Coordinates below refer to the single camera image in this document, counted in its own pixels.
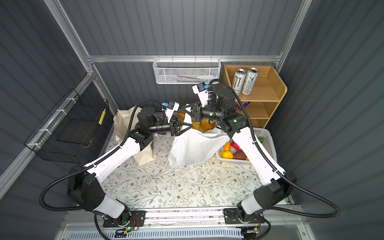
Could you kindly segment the beige canvas tote bag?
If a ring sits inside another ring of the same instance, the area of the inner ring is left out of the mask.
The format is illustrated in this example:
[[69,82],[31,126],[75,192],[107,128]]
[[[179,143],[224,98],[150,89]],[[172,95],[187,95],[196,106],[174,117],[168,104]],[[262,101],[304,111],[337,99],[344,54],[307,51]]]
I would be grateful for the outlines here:
[[[114,116],[114,132],[116,136],[116,141],[121,143],[124,139],[130,119],[135,107],[130,108],[129,110],[118,110],[117,114]],[[153,150],[153,142],[151,142],[145,149],[139,153],[133,155],[134,160],[138,166],[142,166],[149,162],[152,162],[157,159],[155,151]]]

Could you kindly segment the white plastic grocery bag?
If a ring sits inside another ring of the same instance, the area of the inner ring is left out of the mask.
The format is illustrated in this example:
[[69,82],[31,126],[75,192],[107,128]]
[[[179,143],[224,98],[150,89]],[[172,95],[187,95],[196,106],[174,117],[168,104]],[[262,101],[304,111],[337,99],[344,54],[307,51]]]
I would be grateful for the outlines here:
[[169,153],[168,160],[172,167],[206,161],[230,140],[220,129],[214,128],[204,133],[193,129],[189,115],[186,116],[186,123],[182,123],[182,133],[175,136]]

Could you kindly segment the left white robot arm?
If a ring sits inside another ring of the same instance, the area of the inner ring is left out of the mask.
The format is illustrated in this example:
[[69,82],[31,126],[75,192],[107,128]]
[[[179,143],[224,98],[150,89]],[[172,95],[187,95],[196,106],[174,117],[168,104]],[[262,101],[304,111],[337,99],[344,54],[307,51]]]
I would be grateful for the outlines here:
[[153,107],[143,108],[137,115],[138,123],[129,129],[127,137],[112,150],[84,167],[70,170],[67,194],[82,209],[127,221],[129,208],[108,196],[102,183],[117,167],[133,155],[150,146],[154,134],[171,133],[179,136],[192,129],[189,121],[180,122],[177,115],[159,115]]

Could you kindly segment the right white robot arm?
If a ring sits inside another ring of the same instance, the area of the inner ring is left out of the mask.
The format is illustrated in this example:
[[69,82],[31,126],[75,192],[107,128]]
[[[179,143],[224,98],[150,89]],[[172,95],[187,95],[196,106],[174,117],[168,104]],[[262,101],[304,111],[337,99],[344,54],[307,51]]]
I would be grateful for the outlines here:
[[285,170],[256,138],[247,118],[237,113],[236,94],[231,89],[220,89],[217,91],[216,102],[209,104],[212,91],[207,85],[203,87],[195,85],[192,89],[200,102],[185,106],[183,109],[186,114],[195,120],[216,121],[221,130],[245,153],[261,181],[261,187],[238,204],[239,219],[245,222],[250,215],[269,210],[288,197],[293,186],[278,175],[278,172],[284,173]]

